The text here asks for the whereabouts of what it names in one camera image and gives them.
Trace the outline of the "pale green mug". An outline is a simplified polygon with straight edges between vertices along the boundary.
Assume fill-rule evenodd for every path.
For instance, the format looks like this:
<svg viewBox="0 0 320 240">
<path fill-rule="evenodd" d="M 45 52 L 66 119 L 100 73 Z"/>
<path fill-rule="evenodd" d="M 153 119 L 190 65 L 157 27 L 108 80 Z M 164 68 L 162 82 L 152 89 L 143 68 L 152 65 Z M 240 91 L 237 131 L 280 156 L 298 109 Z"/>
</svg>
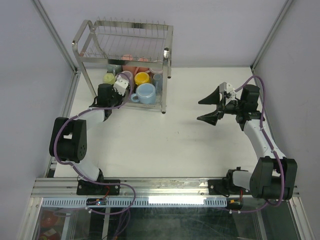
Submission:
<svg viewBox="0 0 320 240">
<path fill-rule="evenodd" d="M 110 85 L 114 85 L 116 82 L 116 77 L 113 73 L 107 72 L 104 76 L 103 76 L 103 80 L 102 82 L 104 84 L 110 84 Z"/>
</svg>

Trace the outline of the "grey white small mug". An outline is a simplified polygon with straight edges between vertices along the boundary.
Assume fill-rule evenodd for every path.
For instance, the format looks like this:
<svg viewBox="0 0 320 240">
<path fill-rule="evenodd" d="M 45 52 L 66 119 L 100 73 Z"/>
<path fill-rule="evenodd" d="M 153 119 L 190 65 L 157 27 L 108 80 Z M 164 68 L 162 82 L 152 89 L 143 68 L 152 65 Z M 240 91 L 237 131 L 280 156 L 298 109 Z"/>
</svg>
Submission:
<svg viewBox="0 0 320 240">
<path fill-rule="evenodd" d="M 163 89 L 163 76 L 160 73 L 156 73 L 153 75 L 152 84 L 155 86 L 155 90 L 157 94 L 160 94 Z"/>
</svg>

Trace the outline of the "lilac mug with handle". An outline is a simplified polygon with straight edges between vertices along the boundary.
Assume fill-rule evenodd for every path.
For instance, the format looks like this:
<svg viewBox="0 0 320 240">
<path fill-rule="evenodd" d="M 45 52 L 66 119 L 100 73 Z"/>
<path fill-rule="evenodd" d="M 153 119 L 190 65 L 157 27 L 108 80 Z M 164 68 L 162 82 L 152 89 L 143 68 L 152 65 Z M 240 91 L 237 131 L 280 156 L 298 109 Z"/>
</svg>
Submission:
<svg viewBox="0 0 320 240">
<path fill-rule="evenodd" d="M 162 74 L 163 73 L 163 61 L 155 60 L 154 63 L 157 63 L 157 66 L 152 66 L 149 68 L 150 73 L 154 74 Z"/>
</svg>

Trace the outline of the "light blue mug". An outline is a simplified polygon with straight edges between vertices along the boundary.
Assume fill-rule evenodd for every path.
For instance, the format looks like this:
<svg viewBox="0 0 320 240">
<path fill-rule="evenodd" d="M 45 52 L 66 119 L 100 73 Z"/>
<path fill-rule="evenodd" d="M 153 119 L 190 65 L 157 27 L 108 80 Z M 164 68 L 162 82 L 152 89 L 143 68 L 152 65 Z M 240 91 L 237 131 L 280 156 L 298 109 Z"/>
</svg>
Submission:
<svg viewBox="0 0 320 240">
<path fill-rule="evenodd" d="M 136 88 L 135 93 L 130 96 L 133 103 L 154 105 L 156 103 L 156 88 L 151 83 L 143 83 Z"/>
</svg>

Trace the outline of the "yellow mug black handle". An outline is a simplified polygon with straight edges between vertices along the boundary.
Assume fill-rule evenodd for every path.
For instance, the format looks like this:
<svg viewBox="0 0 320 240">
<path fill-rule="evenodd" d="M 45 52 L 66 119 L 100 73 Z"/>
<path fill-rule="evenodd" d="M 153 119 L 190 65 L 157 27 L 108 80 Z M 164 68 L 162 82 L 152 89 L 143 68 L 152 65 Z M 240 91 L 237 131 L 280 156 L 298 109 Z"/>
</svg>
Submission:
<svg viewBox="0 0 320 240">
<path fill-rule="evenodd" d="M 142 84 L 150 84 L 152 82 L 152 79 L 147 72 L 138 72 L 134 76 L 134 82 L 137 86 L 139 86 Z"/>
</svg>

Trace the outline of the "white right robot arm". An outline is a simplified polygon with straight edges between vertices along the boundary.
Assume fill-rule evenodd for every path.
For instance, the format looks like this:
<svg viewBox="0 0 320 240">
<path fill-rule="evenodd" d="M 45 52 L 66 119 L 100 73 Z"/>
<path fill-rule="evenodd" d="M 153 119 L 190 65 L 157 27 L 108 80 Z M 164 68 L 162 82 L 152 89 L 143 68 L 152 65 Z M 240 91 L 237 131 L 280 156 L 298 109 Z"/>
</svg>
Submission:
<svg viewBox="0 0 320 240">
<path fill-rule="evenodd" d="M 253 172 L 240 167 L 228 170 L 216 187 L 222 194 L 234 194 L 248 190 L 256 199 L 289 200 L 293 196 L 298 170 L 297 162 L 287 158 L 276 146 L 258 110 L 260 88 L 247 84 L 240 98 L 229 83 L 220 84 L 200 105 L 215 105 L 216 110 L 197 119 L 216 126 L 224 115 L 234 115 L 240 129 L 248 137 L 257 157 Z"/>
</svg>

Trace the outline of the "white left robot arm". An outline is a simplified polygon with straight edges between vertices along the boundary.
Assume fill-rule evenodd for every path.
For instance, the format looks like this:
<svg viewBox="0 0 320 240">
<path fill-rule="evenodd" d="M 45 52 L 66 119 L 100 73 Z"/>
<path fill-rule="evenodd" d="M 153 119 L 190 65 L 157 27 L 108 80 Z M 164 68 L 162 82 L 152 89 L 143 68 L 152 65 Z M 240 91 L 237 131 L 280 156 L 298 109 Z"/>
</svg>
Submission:
<svg viewBox="0 0 320 240">
<path fill-rule="evenodd" d="M 113 109 L 122 107 L 130 93 L 128 83 L 101 83 L 88 109 L 73 117 L 58 117 L 54 121 L 49 154 L 61 165 L 71 166 L 88 182 L 87 188 L 93 194 L 102 193 L 105 182 L 102 171 L 89 160 L 87 131 L 106 121 Z"/>
</svg>

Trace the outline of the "lilac mug black handle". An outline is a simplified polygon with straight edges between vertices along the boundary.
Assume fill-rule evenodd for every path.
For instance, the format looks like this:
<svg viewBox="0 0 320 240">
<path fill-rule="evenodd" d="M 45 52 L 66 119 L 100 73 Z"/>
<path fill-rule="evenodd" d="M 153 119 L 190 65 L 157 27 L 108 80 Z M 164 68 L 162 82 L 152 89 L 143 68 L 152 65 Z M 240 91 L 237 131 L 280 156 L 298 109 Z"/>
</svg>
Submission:
<svg viewBox="0 0 320 240">
<path fill-rule="evenodd" d="M 125 71 L 120 72 L 119 75 L 120 75 L 122 78 L 128 80 L 131 85 L 134 85 L 134 84 L 135 84 L 135 83 L 134 83 L 134 75 L 133 75 L 133 73 L 132 73 L 131 71 L 125 70 Z"/>
</svg>

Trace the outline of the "grey-blue round ceramic cup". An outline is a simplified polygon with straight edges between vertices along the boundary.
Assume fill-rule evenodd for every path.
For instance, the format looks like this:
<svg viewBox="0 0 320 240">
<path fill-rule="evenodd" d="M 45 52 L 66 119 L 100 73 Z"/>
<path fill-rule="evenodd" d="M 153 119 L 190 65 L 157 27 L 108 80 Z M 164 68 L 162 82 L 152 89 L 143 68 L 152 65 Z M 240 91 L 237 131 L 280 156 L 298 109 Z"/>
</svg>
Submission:
<svg viewBox="0 0 320 240">
<path fill-rule="evenodd" d="M 116 76 L 118 73 L 121 73 L 123 71 L 123 67 L 121 65 L 116 64 L 108 64 L 106 66 L 107 73 L 111 73 L 114 76 Z"/>
</svg>

